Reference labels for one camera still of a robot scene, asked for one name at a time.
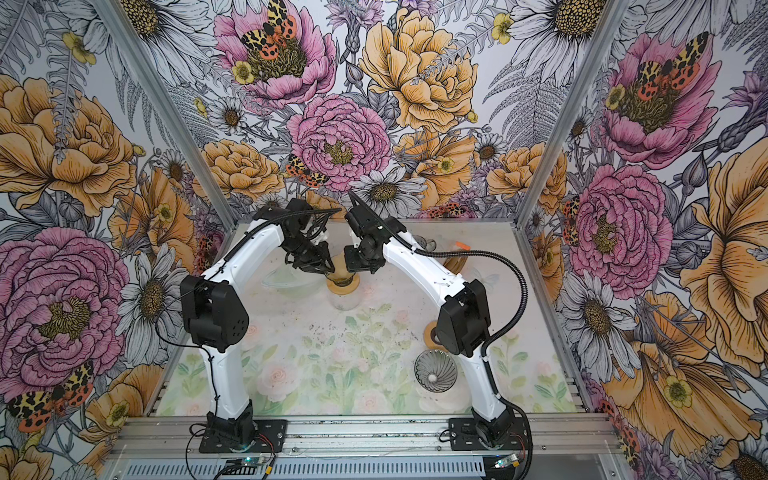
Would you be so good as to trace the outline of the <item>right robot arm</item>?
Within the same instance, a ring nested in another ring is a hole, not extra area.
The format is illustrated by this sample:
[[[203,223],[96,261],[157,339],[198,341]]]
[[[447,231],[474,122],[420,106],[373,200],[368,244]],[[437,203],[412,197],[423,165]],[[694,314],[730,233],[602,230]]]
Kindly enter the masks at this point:
[[[490,345],[503,337],[522,316],[527,285],[519,268],[506,258],[483,250],[468,256],[498,260],[520,281],[521,304],[513,318],[492,334],[487,292],[479,280],[467,281],[442,265],[442,258],[461,257],[461,252],[429,252],[396,218],[380,217],[358,195],[350,195],[352,208],[345,215],[354,243],[344,249],[351,272],[376,273],[389,264],[398,268],[438,308],[436,334],[442,346],[461,365],[467,380],[477,436],[488,449],[501,447],[516,420],[515,410],[500,393],[488,355]]]

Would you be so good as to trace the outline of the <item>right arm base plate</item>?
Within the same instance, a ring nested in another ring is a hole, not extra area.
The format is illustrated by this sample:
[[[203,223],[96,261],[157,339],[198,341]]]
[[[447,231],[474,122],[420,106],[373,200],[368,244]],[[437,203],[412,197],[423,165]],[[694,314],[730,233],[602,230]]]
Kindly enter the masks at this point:
[[[522,451],[530,447],[519,418],[493,422],[473,417],[448,419],[448,442],[453,451]]]

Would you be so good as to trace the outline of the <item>grey ribbed glass pitcher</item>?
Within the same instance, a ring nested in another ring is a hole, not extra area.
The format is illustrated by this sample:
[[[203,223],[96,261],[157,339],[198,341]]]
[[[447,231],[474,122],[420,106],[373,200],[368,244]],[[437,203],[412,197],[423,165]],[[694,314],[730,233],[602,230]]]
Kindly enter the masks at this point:
[[[422,250],[433,252],[437,248],[437,242],[434,239],[425,238],[420,235],[415,235],[414,239]]]

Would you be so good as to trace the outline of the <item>wooden ring dripper holder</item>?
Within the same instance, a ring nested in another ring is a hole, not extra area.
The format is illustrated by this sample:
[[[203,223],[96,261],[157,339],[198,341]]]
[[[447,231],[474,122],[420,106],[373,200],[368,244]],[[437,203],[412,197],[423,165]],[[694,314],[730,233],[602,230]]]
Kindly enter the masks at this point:
[[[437,335],[437,322],[432,321],[430,322],[424,330],[423,333],[423,339],[425,345],[432,350],[440,350],[446,352],[445,347],[442,345],[441,341],[438,338]]]
[[[344,278],[326,278],[328,290],[337,296],[346,296],[354,293],[360,285],[360,278],[357,274],[352,274]]]

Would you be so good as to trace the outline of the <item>brown coffee filter stack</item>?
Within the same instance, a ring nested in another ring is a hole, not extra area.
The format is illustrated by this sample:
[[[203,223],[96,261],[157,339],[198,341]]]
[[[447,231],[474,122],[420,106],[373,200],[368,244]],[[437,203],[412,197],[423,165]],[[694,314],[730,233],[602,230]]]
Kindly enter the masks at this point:
[[[468,252],[471,250],[471,247],[463,242],[456,241],[455,249],[453,252],[455,253],[455,256],[446,257],[443,261],[443,266],[449,270],[451,273],[455,275],[459,275],[464,268],[464,266],[467,263],[468,256],[467,255],[459,255],[459,252]]]

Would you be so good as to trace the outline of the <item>clear glass carafe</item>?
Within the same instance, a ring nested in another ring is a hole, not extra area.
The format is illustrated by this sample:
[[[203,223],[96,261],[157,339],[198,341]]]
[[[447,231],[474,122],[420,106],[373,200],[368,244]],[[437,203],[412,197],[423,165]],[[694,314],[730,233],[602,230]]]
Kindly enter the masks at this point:
[[[329,301],[336,310],[351,311],[361,304],[362,297],[357,292],[353,292],[347,295],[337,295],[331,293],[329,295]]]

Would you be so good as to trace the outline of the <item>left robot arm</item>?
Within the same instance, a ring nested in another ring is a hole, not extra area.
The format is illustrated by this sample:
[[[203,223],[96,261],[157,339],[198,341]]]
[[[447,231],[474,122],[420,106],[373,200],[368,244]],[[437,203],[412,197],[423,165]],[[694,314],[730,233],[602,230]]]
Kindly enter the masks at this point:
[[[253,403],[244,384],[241,342],[250,326],[241,296],[272,252],[310,274],[335,271],[323,234],[339,207],[318,209],[301,199],[285,208],[263,207],[242,237],[213,266],[180,283],[184,329],[201,349],[212,394],[204,438],[215,447],[244,451],[257,438]]]

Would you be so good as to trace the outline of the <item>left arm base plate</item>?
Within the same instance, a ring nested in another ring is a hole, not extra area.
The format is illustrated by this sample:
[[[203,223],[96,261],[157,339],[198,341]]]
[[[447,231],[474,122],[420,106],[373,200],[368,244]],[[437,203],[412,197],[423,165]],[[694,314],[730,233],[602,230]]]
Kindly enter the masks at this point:
[[[198,451],[202,454],[281,453],[288,422],[258,419],[248,422],[214,418],[203,433]]]

